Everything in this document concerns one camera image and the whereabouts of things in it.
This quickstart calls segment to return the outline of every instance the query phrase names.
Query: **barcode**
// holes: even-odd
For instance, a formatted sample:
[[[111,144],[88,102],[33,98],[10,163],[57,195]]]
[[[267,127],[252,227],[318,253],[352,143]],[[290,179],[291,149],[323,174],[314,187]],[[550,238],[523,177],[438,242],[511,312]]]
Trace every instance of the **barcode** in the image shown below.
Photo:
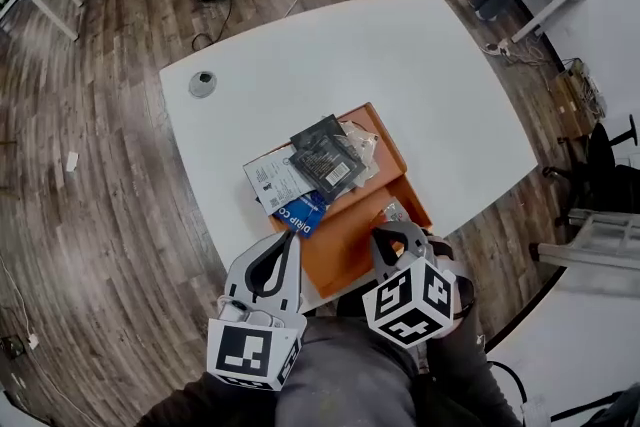
[[[340,165],[335,168],[331,173],[327,175],[327,182],[331,184],[333,187],[340,180],[342,180],[347,173],[349,173],[349,166],[347,166],[344,162],[341,162]]]

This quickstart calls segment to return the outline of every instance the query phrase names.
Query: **cardboard box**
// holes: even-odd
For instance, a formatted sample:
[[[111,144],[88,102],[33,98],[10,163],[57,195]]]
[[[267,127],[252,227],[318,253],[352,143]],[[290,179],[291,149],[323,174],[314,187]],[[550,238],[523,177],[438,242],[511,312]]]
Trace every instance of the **cardboard box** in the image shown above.
[[[594,95],[582,61],[574,61],[569,70],[555,78],[551,96],[564,136],[577,139],[593,131],[598,122],[598,116],[594,114],[597,106],[594,105]]]
[[[367,103],[338,119],[353,121],[378,135],[374,158],[380,171],[364,187],[355,188],[332,203],[314,234],[302,240],[302,266],[321,297],[339,292],[373,269],[369,251],[371,222],[393,197],[413,222],[431,227],[431,220],[405,175],[404,159],[373,106]],[[287,229],[279,219],[269,219],[276,230]]]

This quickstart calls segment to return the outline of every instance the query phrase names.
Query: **plastic bag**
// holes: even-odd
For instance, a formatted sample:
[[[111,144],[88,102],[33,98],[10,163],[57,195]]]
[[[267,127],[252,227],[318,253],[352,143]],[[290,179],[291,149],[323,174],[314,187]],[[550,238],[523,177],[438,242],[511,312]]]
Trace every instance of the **plastic bag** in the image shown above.
[[[362,160],[362,163],[366,166],[364,171],[353,179],[355,185],[364,187],[365,182],[380,171],[380,167],[374,159],[378,136],[357,127],[353,121],[346,121],[341,123],[341,125],[346,136],[336,135],[335,137],[343,144],[353,146],[360,160]]]

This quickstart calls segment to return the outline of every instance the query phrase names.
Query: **white paper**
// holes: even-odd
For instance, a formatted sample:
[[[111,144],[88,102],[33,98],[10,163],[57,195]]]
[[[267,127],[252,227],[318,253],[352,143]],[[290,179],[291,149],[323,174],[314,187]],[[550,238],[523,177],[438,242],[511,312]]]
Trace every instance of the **white paper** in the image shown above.
[[[289,162],[294,152],[293,146],[285,146],[244,165],[244,172],[268,215],[313,190]]]
[[[78,154],[74,151],[70,151],[69,155],[67,155],[67,173],[72,173],[73,171],[75,171],[77,165]]]

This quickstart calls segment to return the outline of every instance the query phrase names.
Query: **paper scrap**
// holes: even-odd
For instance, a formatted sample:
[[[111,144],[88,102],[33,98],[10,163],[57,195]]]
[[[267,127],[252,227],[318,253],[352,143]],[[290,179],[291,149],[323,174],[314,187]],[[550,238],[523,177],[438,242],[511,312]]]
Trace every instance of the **paper scrap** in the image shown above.
[[[70,151],[67,155],[67,173],[73,173],[78,165],[78,154],[75,151]]]

